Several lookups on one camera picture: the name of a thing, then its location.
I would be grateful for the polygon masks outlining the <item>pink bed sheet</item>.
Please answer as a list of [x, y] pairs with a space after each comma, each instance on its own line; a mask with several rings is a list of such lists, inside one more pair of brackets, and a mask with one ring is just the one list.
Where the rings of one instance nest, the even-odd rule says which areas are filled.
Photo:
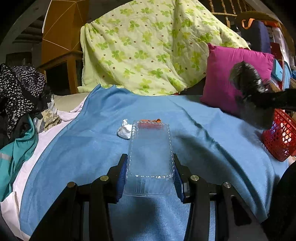
[[15, 181], [13, 182], [12, 193], [1, 202], [1, 213], [11, 229], [12, 233], [21, 240], [29, 240], [30, 236], [21, 231], [20, 228], [20, 207], [22, 195], [29, 178], [30, 172], [38, 161], [39, 157], [46, 149], [48, 144], [55, 136], [69, 124], [81, 112], [84, 101], [88, 93], [73, 94], [66, 96], [54, 96], [55, 104], [57, 105], [57, 114], [61, 118], [61, 123], [53, 126], [48, 131], [43, 131], [38, 134], [38, 143], [34, 152], [29, 155], [29, 159], [24, 162]]

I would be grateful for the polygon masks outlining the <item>navy blue bag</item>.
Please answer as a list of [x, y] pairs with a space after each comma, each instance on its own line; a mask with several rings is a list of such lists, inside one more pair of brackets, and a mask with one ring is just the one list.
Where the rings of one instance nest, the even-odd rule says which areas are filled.
[[269, 33], [256, 15], [247, 12], [240, 13], [235, 18], [235, 24], [240, 30], [241, 37], [251, 45], [251, 50], [263, 53], [271, 53]]

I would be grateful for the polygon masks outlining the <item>blue blanket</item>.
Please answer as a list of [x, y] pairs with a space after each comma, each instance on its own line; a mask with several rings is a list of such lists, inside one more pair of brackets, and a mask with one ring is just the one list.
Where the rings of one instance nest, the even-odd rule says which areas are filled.
[[173, 151], [207, 182], [234, 185], [259, 221], [269, 211], [274, 185], [288, 168], [260, 141], [260, 132], [198, 96], [140, 96], [123, 88], [96, 87], [83, 109], [43, 151], [27, 180], [20, 227], [31, 235], [68, 182], [93, 182], [128, 152], [117, 135], [124, 119], [159, 118], [169, 124]]

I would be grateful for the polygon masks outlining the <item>orange peel scrap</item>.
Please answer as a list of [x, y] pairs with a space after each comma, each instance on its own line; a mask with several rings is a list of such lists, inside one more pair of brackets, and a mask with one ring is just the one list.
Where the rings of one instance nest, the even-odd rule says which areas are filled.
[[161, 119], [159, 119], [159, 118], [156, 119], [156, 120], [145, 120], [145, 119], [142, 119], [140, 121], [151, 122], [151, 123], [161, 123], [162, 122]]

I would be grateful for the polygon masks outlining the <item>teal jacket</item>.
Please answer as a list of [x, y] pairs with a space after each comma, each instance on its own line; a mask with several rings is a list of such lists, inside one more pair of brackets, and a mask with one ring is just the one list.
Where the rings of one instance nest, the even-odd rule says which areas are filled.
[[25, 124], [29, 125], [29, 129], [23, 136], [1, 149], [1, 201], [12, 193], [13, 183], [23, 163], [33, 155], [38, 143], [38, 134], [28, 115], [25, 116]]

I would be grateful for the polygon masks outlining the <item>white tissue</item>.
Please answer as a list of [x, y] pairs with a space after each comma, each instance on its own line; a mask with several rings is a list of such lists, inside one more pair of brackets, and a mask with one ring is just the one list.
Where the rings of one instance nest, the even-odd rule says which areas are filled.
[[117, 135], [120, 138], [123, 138], [125, 140], [129, 140], [131, 137], [131, 134], [132, 134], [132, 124], [130, 124], [127, 119], [124, 119], [122, 121], [121, 126], [117, 130]]

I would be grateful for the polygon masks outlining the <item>orange wooden cabinet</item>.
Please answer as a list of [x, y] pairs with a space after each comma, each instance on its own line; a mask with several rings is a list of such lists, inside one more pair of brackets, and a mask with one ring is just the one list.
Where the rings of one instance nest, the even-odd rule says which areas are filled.
[[51, 89], [77, 94], [82, 60], [80, 29], [89, 20], [89, 1], [51, 1], [44, 21], [41, 65]]

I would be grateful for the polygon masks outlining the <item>wooden bed headboard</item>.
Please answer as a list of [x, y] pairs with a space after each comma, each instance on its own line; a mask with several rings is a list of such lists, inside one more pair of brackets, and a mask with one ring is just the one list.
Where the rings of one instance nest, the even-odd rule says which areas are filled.
[[228, 27], [240, 13], [255, 10], [243, 0], [200, 0], [200, 3]]

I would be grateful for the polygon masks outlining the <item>black white knit garment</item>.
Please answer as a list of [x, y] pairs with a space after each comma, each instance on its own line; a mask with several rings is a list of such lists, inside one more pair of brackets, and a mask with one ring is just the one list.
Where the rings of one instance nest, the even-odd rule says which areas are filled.
[[1, 116], [8, 137], [20, 118], [36, 107], [46, 79], [44, 74], [31, 66], [1, 64]]

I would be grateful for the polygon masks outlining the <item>light blue cardboard box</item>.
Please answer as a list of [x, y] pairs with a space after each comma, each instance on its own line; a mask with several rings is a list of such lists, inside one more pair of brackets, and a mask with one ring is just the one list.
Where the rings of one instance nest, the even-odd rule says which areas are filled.
[[282, 82], [283, 70], [282, 70], [280, 63], [276, 59], [273, 60], [273, 70], [272, 70], [271, 75], [277, 81]]

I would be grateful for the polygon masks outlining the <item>red plastic mesh basket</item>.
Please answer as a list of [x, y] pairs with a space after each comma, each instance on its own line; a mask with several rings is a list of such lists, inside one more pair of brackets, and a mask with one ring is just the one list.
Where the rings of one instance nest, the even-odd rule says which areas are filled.
[[273, 124], [262, 133], [267, 150], [280, 162], [295, 154], [295, 120], [281, 109], [274, 111]]

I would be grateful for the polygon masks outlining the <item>green clover pattern quilt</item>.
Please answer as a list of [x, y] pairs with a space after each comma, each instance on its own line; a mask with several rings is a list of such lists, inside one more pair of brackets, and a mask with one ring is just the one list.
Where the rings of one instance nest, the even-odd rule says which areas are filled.
[[247, 48], [247, 42], [199, 1], [130, 1], [80, 31], [79, 92], [97, 85], [139, 95], [171, 95], [206, 76], [208, 44]]

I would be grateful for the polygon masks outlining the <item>beige patterned cloth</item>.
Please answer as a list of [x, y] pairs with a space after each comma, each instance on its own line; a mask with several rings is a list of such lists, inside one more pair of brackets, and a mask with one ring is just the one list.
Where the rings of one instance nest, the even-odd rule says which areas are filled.
[[33, 119], [37, 133], [46, 132], [62, 122], [60, 116], [51, 109], [46, 109]]

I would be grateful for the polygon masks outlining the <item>clear plastic clamshell container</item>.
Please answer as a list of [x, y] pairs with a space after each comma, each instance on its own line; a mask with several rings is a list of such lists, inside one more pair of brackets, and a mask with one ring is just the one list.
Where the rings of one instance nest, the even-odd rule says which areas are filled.
[[175, 180], [170, 126], [135, 121], [126, 164], [124, 194], [136, 197], [168, 195]]

